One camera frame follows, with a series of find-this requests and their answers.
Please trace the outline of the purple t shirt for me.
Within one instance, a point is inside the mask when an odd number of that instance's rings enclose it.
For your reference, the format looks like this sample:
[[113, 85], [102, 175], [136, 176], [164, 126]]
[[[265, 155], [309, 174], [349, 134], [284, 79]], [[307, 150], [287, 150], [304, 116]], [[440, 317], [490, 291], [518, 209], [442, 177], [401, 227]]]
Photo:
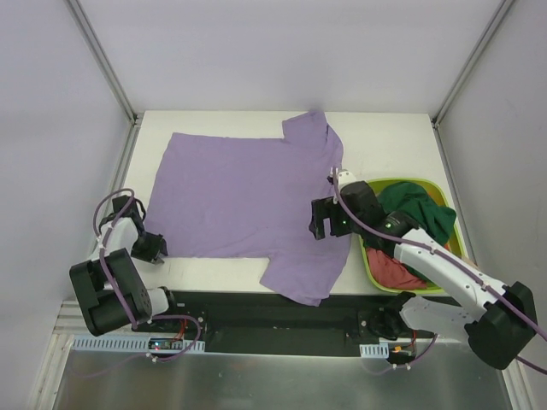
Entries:
[[348, 237], [316, 240], [311, 203], [333, 193], [344, 146], [321, 111], [282, 124], [282, 138], [175, 133], [162, 156], [145, 228], [176, 258], [265, 258], [261, 284], [316, 307], [350, 252]]

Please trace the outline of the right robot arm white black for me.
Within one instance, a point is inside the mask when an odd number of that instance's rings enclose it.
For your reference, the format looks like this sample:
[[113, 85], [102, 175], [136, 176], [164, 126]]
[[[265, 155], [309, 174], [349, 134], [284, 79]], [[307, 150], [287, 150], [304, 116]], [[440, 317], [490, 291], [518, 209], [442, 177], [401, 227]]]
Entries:
[[333, 196], [311, 202], [309, 230], [327, 235], [360, 236], [363, 242], [411, 267], [439, 286], [455, 304], [433, 302], [411, 291], [377, 308], [368, 330], [394, 341], [412, 330], [428, 331], [465, 343], [488, 366], [503, 370], [524, 363], [522, 350], [539, 327], [532, 291], [520, 282], [507, 285], [489, 277], [437, 243], [404, 211], [387, 211], [363, 180], [332, 180]]

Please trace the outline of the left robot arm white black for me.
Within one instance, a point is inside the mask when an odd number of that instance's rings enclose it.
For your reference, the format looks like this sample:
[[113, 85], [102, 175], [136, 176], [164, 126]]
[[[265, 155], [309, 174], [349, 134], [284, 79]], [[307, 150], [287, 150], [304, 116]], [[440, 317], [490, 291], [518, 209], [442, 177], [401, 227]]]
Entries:
[[145, 230], [142, 202], [129, 194], [112, 199], [112, 212], [94, 222], [97, 245], [69, 277], [88, 331], [95, 337], [151, 321], [160, 331], [180, 322], [174, 294], [165, 286], [145, 287], [134, 260], [151, 265], [168, 256], [166, 239]]

